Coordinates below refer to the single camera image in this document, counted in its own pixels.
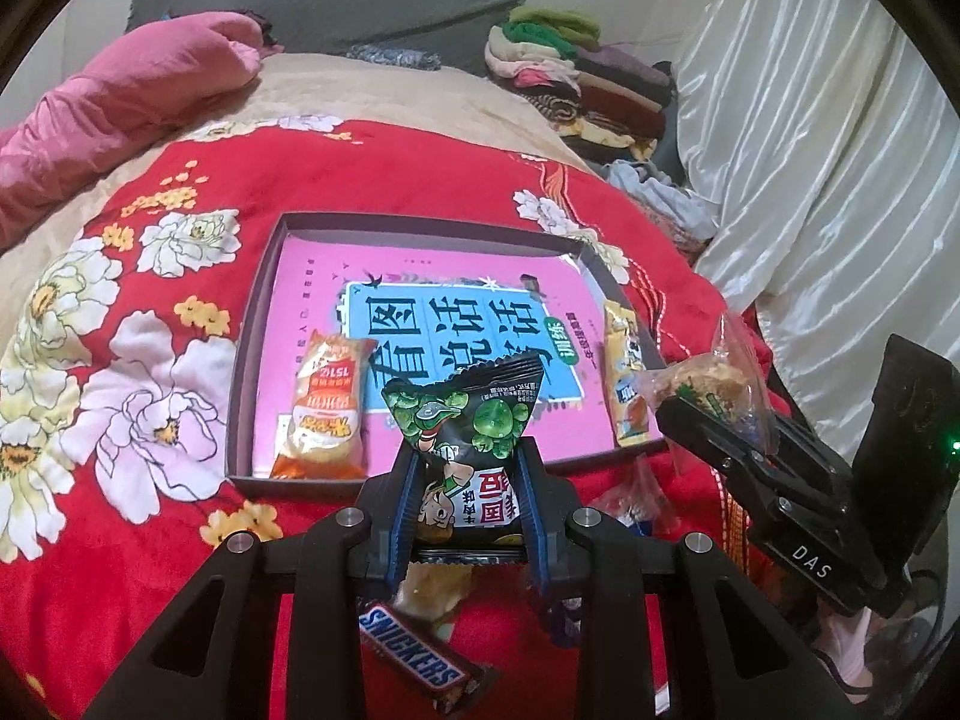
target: snickers wrapper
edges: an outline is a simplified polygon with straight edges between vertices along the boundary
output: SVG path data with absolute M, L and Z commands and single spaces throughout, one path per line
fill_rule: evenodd
M 386 604 L 366 605 L 359 626 L 364 644 L 411 680 L 440 717 L 459 717 L 498 676 L 496 670 L 473 664 Z

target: poster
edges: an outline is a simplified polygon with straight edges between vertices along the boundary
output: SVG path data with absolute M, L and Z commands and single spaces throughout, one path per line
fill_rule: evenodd
M 616 449 L 602 380 L 603 295 L 569 255 L 515 256 L 332 244 L 289 236 L 259 361 L 253 475 L 267 476 L 314 330 L 378 342 L 365 382 L 368 475 L 389 471 L 402 433 L 382 386 L 442 381 L 532 350 L 544 384 L 527 427 L 546 464 Z M 649 440 L 659 440 L 651 421 Z

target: beige blanket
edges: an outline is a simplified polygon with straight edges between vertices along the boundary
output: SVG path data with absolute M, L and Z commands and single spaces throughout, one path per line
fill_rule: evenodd
M 264 61 L 253 90 L 232 106 L 210 111 L 205 119 L 246 122 L 302 114 L 399 124 L 586 169 L 533 106 L 453 69 L 425 73 L 334 56 L 277 55 Z M 64 253 L 114 191 L 152 165 L 164 146 L 166 142 L 114 170 L 0 257 L 0 349 L 13 336 L 19 307 L 45 266 Z

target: green cloth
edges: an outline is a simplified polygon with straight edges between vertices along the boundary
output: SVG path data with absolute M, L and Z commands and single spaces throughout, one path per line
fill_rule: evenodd
M 533 22 L 510 22 L 503 25 L 503 34 L 513 43 L 536 43 L 538 46 L 550 46 L 560 52 L 564 59 L 574 59 L 577 50 L 552 26 Z
M 533 22 L 550 26 L 568 43 L 583 46 L 587 50 L 600 50 L 600 25 L 583 13 L 575 10 L 550 10 L 545 7 L 521 5 L 512 9 L 510 21 Z

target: red blanket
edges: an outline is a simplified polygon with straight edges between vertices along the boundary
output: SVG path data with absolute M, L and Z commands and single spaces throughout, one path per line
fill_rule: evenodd
M 64 720 L 80 716 L 233 527 L 278 538 L 333 509 L 245 504 L 222 483 L 234 341 L 280 212 L 424 215 L 539 229 L 518 213 L 515 196 L 528 191 L 551 199 L 555 221 L 577 225 L 629 281 L 626 293 L 667 360 L 707 351 L 725 309 L 663 234 L 590 175 L 371 122 L 328 132 L 333 125 L 316 117 L 303 127 L 269 124 L 213 128 L 205 142 L 173 143 L 146 175 L 118 191 L 40 279 L 2 362 L 0 645 Z M 769 365 L 760 341 L 757 352 Z M 719 478 L 699 461 L 682 475 L 668 455 L 652 462 L 682 519 L 669 536 L 705 531 L 745 568 L 757 567 L 742 512 Z M 621 473 L 574 481 L 589 501 Z M 554 647 L 539 630 L 515 570 L 479 573 L 452 644 L 504 674 L 472 717 L 570 717 L 576 653 Z M 656 618 L 652 627 L 660 684 Z M 280 654 L 285 630 L 284 620 Z M 275 670 L 273 716 L 282 717 L 282 659 Z M 425 699 L 384 664 L 365 656 L 365 670 L 371 718 L 430 716 Z

